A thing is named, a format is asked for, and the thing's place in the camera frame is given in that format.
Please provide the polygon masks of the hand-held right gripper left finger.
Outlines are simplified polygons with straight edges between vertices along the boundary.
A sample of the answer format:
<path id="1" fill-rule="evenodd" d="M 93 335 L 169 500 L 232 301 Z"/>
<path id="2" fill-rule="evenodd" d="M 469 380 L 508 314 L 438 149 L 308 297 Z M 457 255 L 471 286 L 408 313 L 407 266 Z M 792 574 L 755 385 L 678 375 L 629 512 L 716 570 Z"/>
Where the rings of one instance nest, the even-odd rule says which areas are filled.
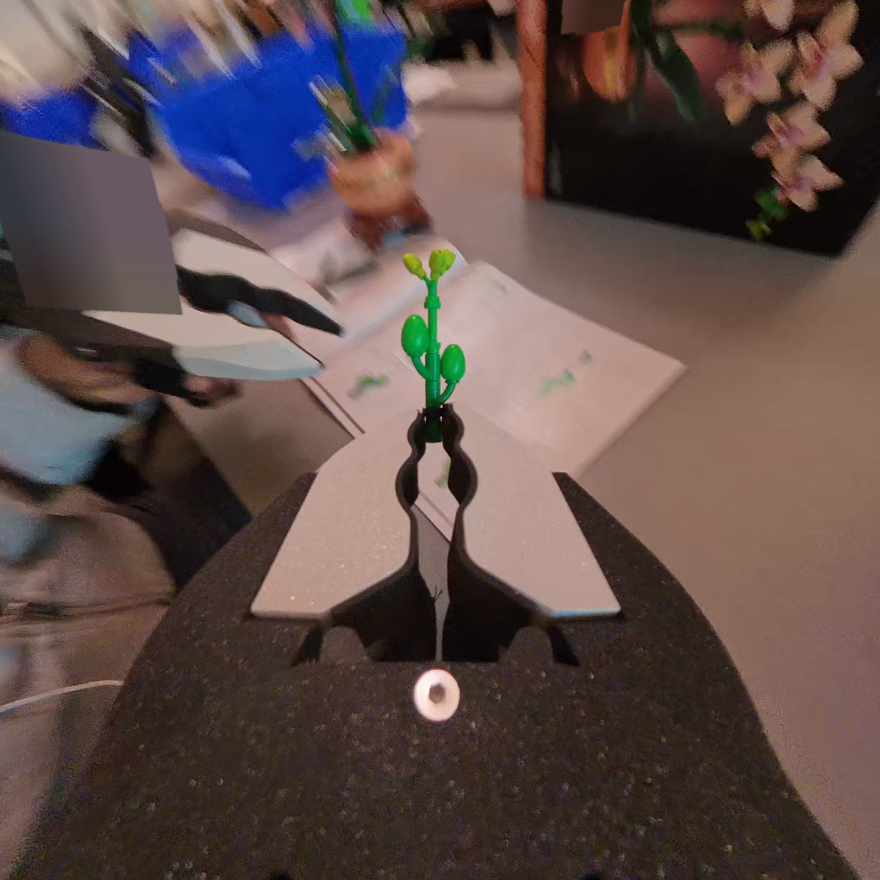
<path id="1" fill-rule="evenodd" d="M 363 434 L 317 471 L 250 613 L 307 625 L 318 638 L 355 631 L 369 656 L 432 661 L 435 600 L 420 570 L 419 410 Z"/>

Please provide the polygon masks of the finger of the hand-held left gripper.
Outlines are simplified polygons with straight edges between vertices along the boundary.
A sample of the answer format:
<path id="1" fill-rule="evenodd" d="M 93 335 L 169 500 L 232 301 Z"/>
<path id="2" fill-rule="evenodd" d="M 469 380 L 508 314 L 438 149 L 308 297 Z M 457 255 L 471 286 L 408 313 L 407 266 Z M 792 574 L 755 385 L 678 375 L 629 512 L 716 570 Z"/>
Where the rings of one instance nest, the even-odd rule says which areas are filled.
<path id="1" fill-rule="evenodd" d="M 251 326 L 275 328 L 286 319 L 344 336 L 332 306 L 268 253 L 186 228 L 170 243 L 179 291 L 192 308 Z"/>
<path id="2" fill-rule="evenodd" d="M 207 313 L 181 300 L 179 313 L 85 311 L 106 338 L 144 358 L 164 358 L 186 373 L 245 381 L 295 380 L 315 375 L 319 361 L 273 329 Z"/>

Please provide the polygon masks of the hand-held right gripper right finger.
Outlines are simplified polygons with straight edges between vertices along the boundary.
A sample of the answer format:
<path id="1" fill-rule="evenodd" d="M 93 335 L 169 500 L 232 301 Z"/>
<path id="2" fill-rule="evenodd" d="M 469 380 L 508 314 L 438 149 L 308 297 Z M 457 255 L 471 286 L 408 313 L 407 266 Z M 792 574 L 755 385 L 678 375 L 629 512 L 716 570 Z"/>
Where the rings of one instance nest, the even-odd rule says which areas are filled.
<path id="1" fill-rule="evenodd" d="M 621 605 L 556 476 L 487 417 L 447 405 L 443 446 L 457 502 L 442 636 L 448 662 L 499 662 L 524 632 L 576 662 L 563 624 Z"/>

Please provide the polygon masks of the green toy bud stem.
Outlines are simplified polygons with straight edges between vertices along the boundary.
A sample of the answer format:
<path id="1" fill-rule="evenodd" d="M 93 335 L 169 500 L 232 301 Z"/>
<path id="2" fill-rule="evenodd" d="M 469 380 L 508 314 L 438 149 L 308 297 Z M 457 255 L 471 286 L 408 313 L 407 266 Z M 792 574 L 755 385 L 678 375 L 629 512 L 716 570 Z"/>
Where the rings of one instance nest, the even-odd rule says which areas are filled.
<path id="1" fill-rule="evenodd" d="M 449 249 L 437 248 L 431 252 L 427 265 L 412 253 L 404 255 L 402 261 L 408 273 L 422 281 L 426 289 L 425 316 L 413 314 L 407 317 L 402 325 L 401 346 L 424 381 L 426 442 L 438 444 L 444 438 L 446 405 L 467 369 L 461 347 L 456 344 L 441 346 L 439 340 L 438 319 L 442 301 L 438 287 L 452 269 L 456 254 Z"/>

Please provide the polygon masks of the person's left hand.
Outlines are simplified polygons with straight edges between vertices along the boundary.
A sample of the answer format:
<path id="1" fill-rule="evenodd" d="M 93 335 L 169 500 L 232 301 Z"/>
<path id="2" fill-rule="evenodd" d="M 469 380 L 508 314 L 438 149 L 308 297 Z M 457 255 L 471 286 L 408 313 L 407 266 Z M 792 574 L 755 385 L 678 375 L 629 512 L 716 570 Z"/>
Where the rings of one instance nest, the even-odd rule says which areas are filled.
<path id="1" fill-rule="evenodd" d="M 88 409 L 131 409 L 157 404 L 161 395 L 136 384 L 125 361 L 90 360 L 44 335 L 17 345 L 16 357 L 33 379 L 69 402 Z"/>

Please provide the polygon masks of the person's grey hoodie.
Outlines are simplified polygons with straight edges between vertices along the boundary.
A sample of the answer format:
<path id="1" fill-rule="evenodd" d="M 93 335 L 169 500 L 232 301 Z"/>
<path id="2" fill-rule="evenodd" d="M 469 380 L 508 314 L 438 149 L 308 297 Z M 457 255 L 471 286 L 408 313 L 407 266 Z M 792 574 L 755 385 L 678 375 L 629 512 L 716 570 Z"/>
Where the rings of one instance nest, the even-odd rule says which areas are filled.
<path id="1" fill-rule="evenodd" d="M 134 522 L 80 490 L 2 495 L 2 699 L 124 678 L 173 581 Z"/>

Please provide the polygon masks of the large blue storage bin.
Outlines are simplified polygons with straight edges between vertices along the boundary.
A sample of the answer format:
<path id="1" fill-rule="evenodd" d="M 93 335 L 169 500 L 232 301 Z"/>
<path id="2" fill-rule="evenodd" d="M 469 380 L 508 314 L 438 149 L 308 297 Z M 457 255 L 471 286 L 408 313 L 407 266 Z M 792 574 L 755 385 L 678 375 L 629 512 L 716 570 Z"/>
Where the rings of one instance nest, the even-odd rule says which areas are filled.
<path id="1" fill-rule="evenodd" d="M 2 2 L 2 129 L 147 159 L 285 209 L 403 125 L 407 38 L 368 2 Z"/>

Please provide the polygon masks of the brick-built orchid plant pot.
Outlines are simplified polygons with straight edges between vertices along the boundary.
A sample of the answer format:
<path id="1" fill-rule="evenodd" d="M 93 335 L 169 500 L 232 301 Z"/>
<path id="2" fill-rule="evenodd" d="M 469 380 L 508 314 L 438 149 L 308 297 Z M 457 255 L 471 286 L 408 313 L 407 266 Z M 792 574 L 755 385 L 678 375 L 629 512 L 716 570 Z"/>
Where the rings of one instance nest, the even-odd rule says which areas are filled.
<path id="1" fill-rule="evenodd" d="M 293 34 L 301 45 L 317 26 L 329 39 L 335 78 L 316 74 L 308 90 L 321 113 L 322 124 L 302 154 L 321 156 L 326 176 L 346 208 L 348 228 L 367 249 L 377 251 L 390 234 L 428 231 L 432 219 L 415 190 L 416 158 L 409 137 L 385 125 L 388 101 L 402 90 L 402 60 L 377 68 L 369 99 L 361 96 L 349 60 L 347 27 L 368 30 L 373 24 L 365 7 L 343 2 L 293 2 L 300 23 Z"/>

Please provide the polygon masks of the white instruction booklet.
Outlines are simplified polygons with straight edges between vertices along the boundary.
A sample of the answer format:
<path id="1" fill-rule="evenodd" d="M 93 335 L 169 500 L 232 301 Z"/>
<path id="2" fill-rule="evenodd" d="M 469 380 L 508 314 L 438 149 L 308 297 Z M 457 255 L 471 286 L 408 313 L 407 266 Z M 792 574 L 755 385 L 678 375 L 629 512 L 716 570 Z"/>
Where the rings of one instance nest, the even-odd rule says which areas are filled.
<path id="1" fill-rule="evenodd" d="M 467 363 L 451 402 L 496 424 L 551 471 L 577 476 L 687 370 L 488 262 L 466 260 L 440 236 L 392 236 L 373 252 L 334 222 L 271 255 L 320 292 L 345 329 L 295 333 L 323 363 L 306 386 L 354 438 L 403 427 L 424 405 L 424 380 L 401 335 L 408 316 L 426 316 L 427 292 L 402 258 L 413 253 L 427 266 L 436 248 L 456 255 L 439 284 L 438 337 L 443 347 L 460 346 Z"/>

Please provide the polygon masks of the white paper towel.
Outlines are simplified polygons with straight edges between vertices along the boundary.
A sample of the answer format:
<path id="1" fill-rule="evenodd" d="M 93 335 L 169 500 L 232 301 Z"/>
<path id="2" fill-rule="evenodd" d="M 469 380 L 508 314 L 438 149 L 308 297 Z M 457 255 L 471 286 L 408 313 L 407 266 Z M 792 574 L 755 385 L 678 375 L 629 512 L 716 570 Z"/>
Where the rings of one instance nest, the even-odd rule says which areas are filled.
<path id="1" fill-rule="evenodd" d="M 446 68 L 422 62 L 405 63 L 401 69 L 401 83 L 412 106 L 429 103 L 457 88 L 454 76 Z"/>

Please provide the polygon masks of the orchid print toy box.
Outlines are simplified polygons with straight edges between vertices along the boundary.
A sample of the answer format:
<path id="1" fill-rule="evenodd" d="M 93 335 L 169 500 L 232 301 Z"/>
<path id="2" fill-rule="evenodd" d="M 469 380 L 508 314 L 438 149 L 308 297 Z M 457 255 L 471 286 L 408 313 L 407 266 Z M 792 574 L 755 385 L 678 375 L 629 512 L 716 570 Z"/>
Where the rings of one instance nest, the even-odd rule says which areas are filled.
<path id="1" fill-rule="evenodd" d="M 517 15 L 527 196 L 827 257 L 876 208 L 878 2 Z"/>

